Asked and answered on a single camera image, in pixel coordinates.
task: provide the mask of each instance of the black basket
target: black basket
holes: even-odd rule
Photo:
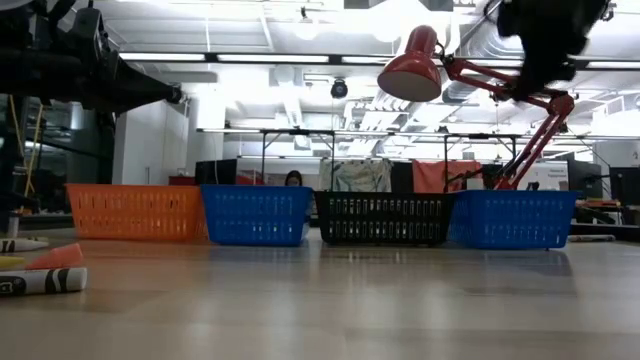
[[[331,245],[437,246],[447,240],[454,194],[316,192],[322,239]]]

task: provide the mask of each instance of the red cloth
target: red cloth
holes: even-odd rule
[[[193,176],[169,176],[169,185],[196,185],[196,178]]]
[[[467,171],[480,170],[482,164],[476,161],[449,161],[449,179]],[[413,161],[413,191],[416,193],[442,193],[444,190],[444,161],[424,163]],[[449,184],[449,191],[462,190],[462,180]]]
[[[264,185],[262,175],[256,171],[239,171],[236,175],[236,185]]]

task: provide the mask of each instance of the ceiling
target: ceiling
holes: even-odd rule
[[[500,39],[490,25],[482,25],[467,34],[480,20],[486,0],[455,0],[458,5],[453,12],[430,11],[419,0],[370,0],[369,6],[364,6],[366,9],[355,9],[356,2],[105,0],[97,1],[95,6],[102,10],[110,39],[121,52],[393,55],[403,48],[403,39],[411,28],[429,24],[436,28],[448,50],[456,51],[459,56],[522,56],[517,38]],[[459,5],[463,3],[475,6]],[[640,57],[640,42],[633,41],[640,35],[636,26],[640,5],[636,4],[637,0],[616,0],[615,3],[613,19],[596,24],[584,56],[627,60]],[[75,8],[86,4],[87,1],[79,1]],[[303,6],[306,19],[301,15]],[[73,14],[65,20],[69,26]],[[224,94],[226,119],[232,127],[432,132],[444,125],[450,132],[524,134],[535,131],[546,116],[544,110],[529,106],[508,102],[496,106],[487,92],[450,82],[445,85],[446,97],[435,100],[437,104],[396,101],[376,85],[380,66],[295,65],[293,70],[284,71],[288,74],[291,70],[294,74],[290,79],[293,89],[283,89],[278,86],[282,83],[274,70],[276,66],[269,64],[145,62],[134,65],[168,81],[193,82],[195,78],[215,82],[218,93]],[[346,98],[335,100],[330,96],[334,78],[346,80],[349,86]],[[638,116],[640,72],[581,72],[573,81],[554,84],[554,87],[569,90],[576,97],[576,109],[569,125],[577,134],[594,134],[594,128],[604,132],[615,128],[615,122],[612,126],[603,126],[602,122],[616,113]],[[640,126],[626,129],[625,134],[640,135]],[[253,140],[248,136],[243,138],[244,142]],[[283,137],[279,141],[290,139]],[[372,154],[380,143],[394,149],[399,146],[390,139],[373,142],[347,139],[341,151],[353,154],[353,149],[349,149],[357,142],[368,144],[357,147],[361,153],[358,155]],[[407,154],[427,152],[420,146],[413,141],[400,145]]]

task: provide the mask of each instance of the person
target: person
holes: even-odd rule
[[[284,186],[303,186],[302,174],[297,170],[290,171],[284,180]]]

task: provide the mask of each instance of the lamp shade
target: lamp shade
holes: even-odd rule
[[[413,29],[405,53],[395,57],[378,75],[378,86],[391,96],[413,102],[436,99],[442,93],[440,72],[431,60],[438,35],[432,27]]]

